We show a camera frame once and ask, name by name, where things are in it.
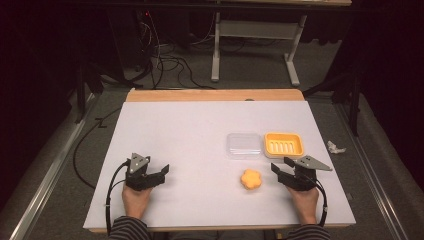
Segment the yellow soap dish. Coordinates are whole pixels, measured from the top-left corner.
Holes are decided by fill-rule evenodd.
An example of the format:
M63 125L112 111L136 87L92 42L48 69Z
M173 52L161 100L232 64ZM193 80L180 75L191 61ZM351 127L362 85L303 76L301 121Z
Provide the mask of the yellow soap dish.
M269 158L299 157L304 154L302 139L295 133L266 133L264 150Z

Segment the person's right hand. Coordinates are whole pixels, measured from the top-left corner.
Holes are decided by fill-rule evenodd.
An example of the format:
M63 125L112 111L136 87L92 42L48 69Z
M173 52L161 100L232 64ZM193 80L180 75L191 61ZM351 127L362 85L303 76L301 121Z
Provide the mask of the person's right hand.
M319 192L316 188L308 191L296 191L287 188L292 197L297 216L301 225L316 224L316 208L319 198Z

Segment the silver metal floor rail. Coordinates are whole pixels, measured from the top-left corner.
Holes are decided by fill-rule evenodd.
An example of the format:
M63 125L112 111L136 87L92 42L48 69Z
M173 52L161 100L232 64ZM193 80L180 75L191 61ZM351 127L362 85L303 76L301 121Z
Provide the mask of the silver metal floor rail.
M81 116L77 98L70 98L70 113L41 148L0 212L0 240L92 236L82 228L90 192L78 186L70 158L98 99L97 94L89 94L86 114Z
M335 111L338 117L341 119L342 125L347 131L347 134L353 143L355 153L359 157L359 162L362 171L365 174L365 179L368 183L368 186L372 192L374 200L378 206L378 209L385 221L386 226L392 236L393 240L409 240L408 236L405 234L402 224L399 222L399 218L394 209L392 201L384 190L378 176L372 167L370 159L360 142L358 136L356 136L350 128L348 122L348 115L345 112L345 108L341 104L334 105Z

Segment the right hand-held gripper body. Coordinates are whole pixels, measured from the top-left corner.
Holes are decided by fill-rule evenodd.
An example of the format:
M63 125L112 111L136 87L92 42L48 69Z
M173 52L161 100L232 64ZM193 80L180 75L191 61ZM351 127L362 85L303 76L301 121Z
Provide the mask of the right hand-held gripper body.
M289 177L287 186L296 191L308 191L314 188L317 181L317 170L332 171L331 167L309 155L292 160L295 163L295 166L292 167L294 174Z

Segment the black metal stand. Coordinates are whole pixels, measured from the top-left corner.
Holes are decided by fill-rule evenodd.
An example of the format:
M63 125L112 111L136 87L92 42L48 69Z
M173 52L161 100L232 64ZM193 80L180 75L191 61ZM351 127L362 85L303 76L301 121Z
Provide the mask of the black metal stand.
M333 90L331 101L337 104L349 103L348 126L351 132L358 135L358 112L360 97L360 76L354 73L341 73L330 80L325 80L318 85L302 92L305 98L321 91Z
M84 59L79 61L76 68L77 123L83 120L88 111L89 97L103 93L104 87L100 78L94 64Z

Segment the white metal desk frame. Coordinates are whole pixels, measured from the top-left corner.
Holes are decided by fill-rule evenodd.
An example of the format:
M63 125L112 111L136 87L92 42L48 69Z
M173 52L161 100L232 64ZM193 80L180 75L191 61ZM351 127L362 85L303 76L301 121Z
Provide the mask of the white metal desk frame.
M298 87L300 81L294 65L294 57L306 20L306 15L302 15L295 23L222 20L221 15L216 13L211 81L218 82L220 79L220 39L222 37L290 40L291 49L283 57L291 85Z

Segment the orange flower-shaped soap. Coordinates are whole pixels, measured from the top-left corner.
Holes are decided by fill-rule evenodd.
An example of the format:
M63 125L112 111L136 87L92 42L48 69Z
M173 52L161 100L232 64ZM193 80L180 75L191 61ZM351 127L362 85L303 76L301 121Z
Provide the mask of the orange flower-shaped soap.
M247 190L254 190L262 185L261 173L253 169L246 169L240 177L241 184Z

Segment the clear plastic container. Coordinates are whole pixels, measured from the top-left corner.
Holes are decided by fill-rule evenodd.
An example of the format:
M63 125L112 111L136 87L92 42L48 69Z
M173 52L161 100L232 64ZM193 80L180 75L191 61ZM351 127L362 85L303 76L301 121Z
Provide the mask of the clear plastic container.
M226 139L226 151L231 159L257 159L262 154L261 138L255 133L230 133Z

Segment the person's left hand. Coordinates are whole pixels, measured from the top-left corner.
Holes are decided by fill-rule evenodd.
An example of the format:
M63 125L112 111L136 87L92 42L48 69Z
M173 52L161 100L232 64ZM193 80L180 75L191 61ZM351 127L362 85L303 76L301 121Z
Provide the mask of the person's left hand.
M123 187L122 201L128 217L141 220L147 209L152 188L136 191L128 186Z

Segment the crumpled white paper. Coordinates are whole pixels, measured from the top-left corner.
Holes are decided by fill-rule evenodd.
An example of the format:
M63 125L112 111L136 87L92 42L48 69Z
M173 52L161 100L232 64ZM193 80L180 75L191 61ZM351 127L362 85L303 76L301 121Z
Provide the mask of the crumpled white paper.
M327 148L328 151L332 154L341 154L346 152L345 148L338 148L337 145L334 144L332 141L327 142Z

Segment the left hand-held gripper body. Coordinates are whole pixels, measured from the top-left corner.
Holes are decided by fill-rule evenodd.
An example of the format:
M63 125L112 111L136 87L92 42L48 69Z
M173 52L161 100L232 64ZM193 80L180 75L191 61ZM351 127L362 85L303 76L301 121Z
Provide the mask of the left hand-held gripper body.
M133 153L129 158L129 166L126 171L126 185L133 190L141 191L150 188L146 174L150 157L143 157Z

